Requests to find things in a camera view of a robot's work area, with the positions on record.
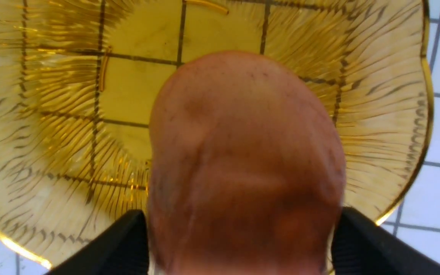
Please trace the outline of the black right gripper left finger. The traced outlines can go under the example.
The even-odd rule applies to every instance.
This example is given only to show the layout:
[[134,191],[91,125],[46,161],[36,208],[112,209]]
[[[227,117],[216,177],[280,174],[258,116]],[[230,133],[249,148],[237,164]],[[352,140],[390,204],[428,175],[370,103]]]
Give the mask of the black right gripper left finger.
[[146,275],[149,270],[146,217],[130,210],[48,275]]

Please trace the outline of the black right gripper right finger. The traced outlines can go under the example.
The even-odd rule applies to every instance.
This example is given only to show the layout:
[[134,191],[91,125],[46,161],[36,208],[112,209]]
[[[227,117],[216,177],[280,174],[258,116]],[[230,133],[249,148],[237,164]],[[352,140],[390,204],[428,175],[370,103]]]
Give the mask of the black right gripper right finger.
[[344,207],[331,245],[337,275],[440,275],[440,264]]

